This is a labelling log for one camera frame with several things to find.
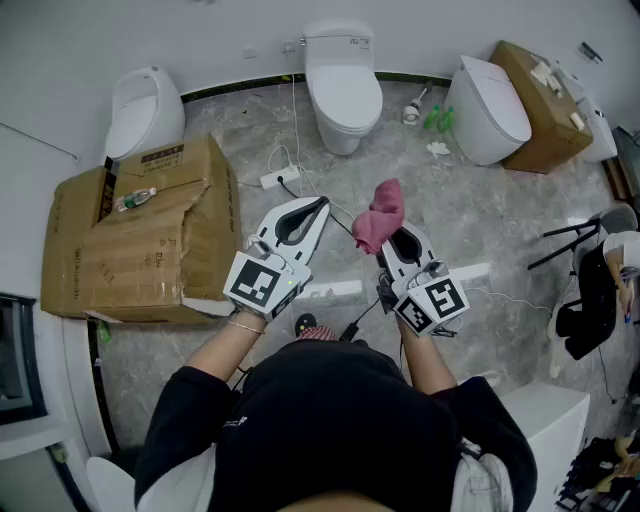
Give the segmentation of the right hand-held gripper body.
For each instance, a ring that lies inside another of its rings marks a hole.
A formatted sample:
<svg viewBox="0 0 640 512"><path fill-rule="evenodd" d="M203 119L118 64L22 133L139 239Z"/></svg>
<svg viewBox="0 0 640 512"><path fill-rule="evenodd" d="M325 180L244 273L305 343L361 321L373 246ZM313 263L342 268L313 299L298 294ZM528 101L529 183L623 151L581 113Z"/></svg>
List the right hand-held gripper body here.
<svg viewBox="0 0 640 512"><path fill-rule="evenodd" d="M460 282L441 260L393 278L383 269L377 287L385 313L393 312L416 335L430 334L469 309Z"/></svg>

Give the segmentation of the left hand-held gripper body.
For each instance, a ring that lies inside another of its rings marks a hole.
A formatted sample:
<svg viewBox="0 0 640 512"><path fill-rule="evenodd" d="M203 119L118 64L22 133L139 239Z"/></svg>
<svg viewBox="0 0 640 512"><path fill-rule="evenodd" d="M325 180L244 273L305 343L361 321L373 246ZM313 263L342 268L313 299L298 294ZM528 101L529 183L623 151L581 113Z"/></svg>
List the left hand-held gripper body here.
<svg viewBox="0 0 640 512"><path fill-rule="evenodd" d="M238 309L273 321L311 279L306 265L253 237L244 252L236 253L223 293Z"/></svg>

